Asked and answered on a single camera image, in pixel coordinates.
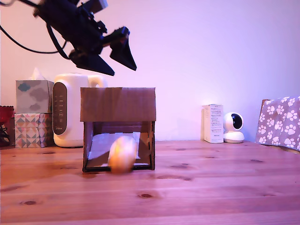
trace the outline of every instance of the white kettle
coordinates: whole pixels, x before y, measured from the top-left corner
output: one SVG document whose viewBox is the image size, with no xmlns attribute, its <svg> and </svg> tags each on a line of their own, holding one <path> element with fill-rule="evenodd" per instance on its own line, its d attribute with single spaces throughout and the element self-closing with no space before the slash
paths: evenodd
<svg viewBox="0 0 300 225">
<path fill-rule="evenodd" d="M 100 75 L 60 74 L 54 79 L 52 129 L 60 147 L 83 146 L 83 122 L 80 122 L 81 87 L 107 87 Z"/>
</svg>

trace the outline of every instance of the cloud-patterned tissue box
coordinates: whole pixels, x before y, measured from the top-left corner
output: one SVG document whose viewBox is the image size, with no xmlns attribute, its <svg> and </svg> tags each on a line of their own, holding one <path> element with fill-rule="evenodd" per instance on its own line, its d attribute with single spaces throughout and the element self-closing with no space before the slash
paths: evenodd
<svg viewBox="0 0 300 225">
<path fill-rule="evenodd" d="M 16 83 L 16 113 L 52 113 L 52 89 L 48 80 L 23 80 Z"/>
<path fill-rule="evenodd" d="M 43 148 L 52 144 L 52 113 L 15 114 L 16 148 Z"/>
</svg>

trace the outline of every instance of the camera lens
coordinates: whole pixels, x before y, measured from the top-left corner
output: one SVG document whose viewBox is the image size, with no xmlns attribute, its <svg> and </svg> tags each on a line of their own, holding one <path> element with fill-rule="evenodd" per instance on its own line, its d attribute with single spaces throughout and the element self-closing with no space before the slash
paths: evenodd
<svg viewBox="0 0 300 225">
<path fill-rule="evenodd" d="M 232 120 L 233 120 L 233 126 L 235 129 L 240 129 L 241 126 L 242 126 L 242 118 L 238 115 L 238 114 L 235 114 L 233 113 L 231 115 L 232 117 Z"/>
</svg>

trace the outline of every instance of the kettle handle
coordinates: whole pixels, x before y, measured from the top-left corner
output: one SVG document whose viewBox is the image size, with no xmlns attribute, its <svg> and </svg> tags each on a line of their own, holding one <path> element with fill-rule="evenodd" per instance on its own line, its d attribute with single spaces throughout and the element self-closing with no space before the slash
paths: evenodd
<svg viewBox="0 0 300 225">
<path fill-rule="evenodd" d="M 100 75 L 89 75 L 88 76 L 90 87 L 95 88 L 97 84 L 100 88 L 106 88 L 107 82 L 106 80 Z"/>
</svg>

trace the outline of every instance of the paw print fabric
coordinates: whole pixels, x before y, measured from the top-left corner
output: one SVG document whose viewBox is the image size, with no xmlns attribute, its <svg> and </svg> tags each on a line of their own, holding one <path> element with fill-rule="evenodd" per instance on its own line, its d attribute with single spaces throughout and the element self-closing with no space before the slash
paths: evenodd
<svg viewBox="0 0 300 225">
<path fill-rule="evenodd" d="M 300 96 L 264 102 L 255 142 L 300 151 Z"/>
</svg>

